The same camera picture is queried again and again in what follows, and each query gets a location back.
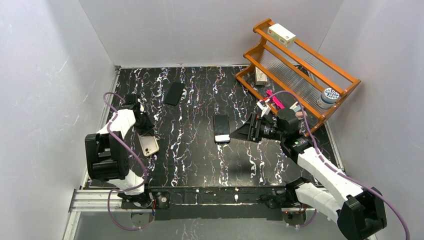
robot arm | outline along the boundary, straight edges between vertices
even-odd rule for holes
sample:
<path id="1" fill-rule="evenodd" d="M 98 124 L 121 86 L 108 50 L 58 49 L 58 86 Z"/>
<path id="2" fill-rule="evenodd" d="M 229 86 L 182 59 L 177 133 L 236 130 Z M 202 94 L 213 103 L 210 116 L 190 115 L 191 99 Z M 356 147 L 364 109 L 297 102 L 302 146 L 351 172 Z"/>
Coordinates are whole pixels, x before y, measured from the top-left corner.
<path id="1" fill-rule="evenodd" d="M 119 139 L 125 139 L 129 130 L 134 127 L 145 155 L 154 154 L 159 150 L 153 134 L 154 125 L 149 120 L 141 105 L 141 98 L 136 94 L 125 96 L 125 104 L 113 113 L 111 120 L 97 133 L 85 137 L 85 153 L 88 175 L 92 180 L 100 180 L 126 190 L 143 183 L 143 178 L 130 170 L 127 150 L 108 132 L 115 133 Z M 125 192 L 127 196 L 143 194 L 145 186 Z"/>
<path id="2" fill-rule="evenodd" d="M 322 191 L 307 179 L 299 178 L 286 185 L 286 201 L 314 207 L 337 223 L 348 240 L 363 240 L 387 226 L 383 201 L 341 177 L 340 169 L 324 156 L 319 157 L 311 140 L 300 134 L 299 120 L 293 110 L 278 110 L 276 122 L 252 113 L 230 137 L 256 143 L 262 138 L 280 141 L 284 154 L 328 190 Z"/>

white box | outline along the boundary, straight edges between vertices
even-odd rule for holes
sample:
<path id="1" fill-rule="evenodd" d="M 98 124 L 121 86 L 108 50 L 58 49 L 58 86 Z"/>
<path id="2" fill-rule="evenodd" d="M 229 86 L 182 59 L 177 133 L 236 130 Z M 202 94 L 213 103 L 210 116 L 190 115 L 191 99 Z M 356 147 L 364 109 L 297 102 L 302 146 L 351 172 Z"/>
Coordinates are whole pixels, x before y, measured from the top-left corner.
<path id="1" fill-rule="evenodd" d="M 261 71 L 259 68 L 254 67 L 254 74 L 255 74 L 255 84 L 256 85 L 267 85 L 268 78 L 267 75 Z"/>
<path id="2" fill-rule="evenodd" d="M 280 44 L 287 47 L 295 42 L 296 35 L 276 23 L 268 28 L 268 35 L 277 40 Z"/>

orange wooden shelf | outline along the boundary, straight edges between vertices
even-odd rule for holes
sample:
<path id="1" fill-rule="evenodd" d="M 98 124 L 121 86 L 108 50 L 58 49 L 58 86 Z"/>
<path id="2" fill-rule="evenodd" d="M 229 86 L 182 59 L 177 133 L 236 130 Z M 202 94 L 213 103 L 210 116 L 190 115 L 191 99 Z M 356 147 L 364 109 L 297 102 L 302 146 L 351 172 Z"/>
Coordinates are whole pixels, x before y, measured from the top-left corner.
<path id="1" fill-rule="evenodd" d="M 260 69 L 282 89 L 294 93 L 302 105 L 318 119 L 318 123 L 311 129 L 314 132 L 328 120 L 361 81 L 299 39 L 289 47 L 281 45 L 267 34 L 268 28 L 272 25 L 274 23 L 268 18 L 253 28 L 253 32 L 261 36 L 261 40 L 244 53 L 243 56 L 250 61 L 250 65 L 237 73 L 236 79 L 261 100 L 264 97 L 244 79 L 247 74 L 255 71 L 255 67 Z M 302 65 L 311 76 L 300 71 L 292 62 Z M 317 104 L 317 99 L 326 88 L 332 88 L 340 94 L 340 98 L 330 109 L 322 109 Z"/>

floor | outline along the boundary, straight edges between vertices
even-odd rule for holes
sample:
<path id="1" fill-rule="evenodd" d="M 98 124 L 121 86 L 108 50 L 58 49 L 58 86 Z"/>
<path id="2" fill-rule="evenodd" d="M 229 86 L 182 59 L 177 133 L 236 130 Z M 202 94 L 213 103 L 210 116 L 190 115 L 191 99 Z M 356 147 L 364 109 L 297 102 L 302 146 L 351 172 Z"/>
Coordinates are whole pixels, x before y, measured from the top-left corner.
<path id="1" fill-rule="evenodd" d="M 116 220 L 132 226 L 130 214 L 115 212 Z M 147 223 L 140 219 L 141 225 Z M 295 230 L 282 221 L 261 218 L 174 219 L 154 221 L 142 231 L 126 231 L 114 225 L 107 212 L 82 212 L 75 240 L 346 240 L 337 224 L 322 213 L 307 227 Z"/>
<path id="2" fill-rule="evenodd" d="M 298 177 L 314 181 L 306 170 L 282 153 L 279 143 L 260 143 L 231 139 L 229 144 L 214 142 L 213 115 L 226 114 L 234 131 L 256 112 L 256 99 L 235 79 L 244 66 L 171 67 L 121 69 L 115 92 L 121 96 L 141 94 L 150 119 L 155 124 L 159 152 L 144 157 L 135 134 L 127 134 L 129 143 L 149 171 L 151 187 L 257 187 L 284 186 Z M 164 104 L 172 82 L 185 84 L 178 105 Z M 257 87 L 278 91 L 268 84 Z M 285 106 L 294 100 L 279 96 Z M 112 104 L 118 106 L 118 100 Z M 309 115 L 308 121 L 316 123 Z M 314 133 L 323 154 L 334 162 L 333 150 L 325 127 Z M 131 169 L 141 176 L 142 170 L 133 160 Z M 85 188 L 107 188 L 109 185 L 88 180 Z"/>

pink marker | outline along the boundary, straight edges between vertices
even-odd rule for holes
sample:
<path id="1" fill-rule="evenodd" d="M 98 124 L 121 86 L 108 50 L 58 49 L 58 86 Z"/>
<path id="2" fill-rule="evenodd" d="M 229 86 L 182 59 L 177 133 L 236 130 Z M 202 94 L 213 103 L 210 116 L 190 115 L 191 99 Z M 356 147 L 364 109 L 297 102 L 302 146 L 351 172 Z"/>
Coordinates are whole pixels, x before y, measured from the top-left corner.
<path id="1" fill-rule="evenodd" d="M 268 90 L 266 90 L 266 94 L 268 94 L 268 96 L 271 96 L 273 94 L 273 92 L 268 89 Z M 275 105 L 279 109 L 283 109 L 284 108 L 283 104 L 280 102 L 280 100 L 278 100 L 278 98 L 276 96 L 273 96 L 271 100 L 275 103 Z"/>

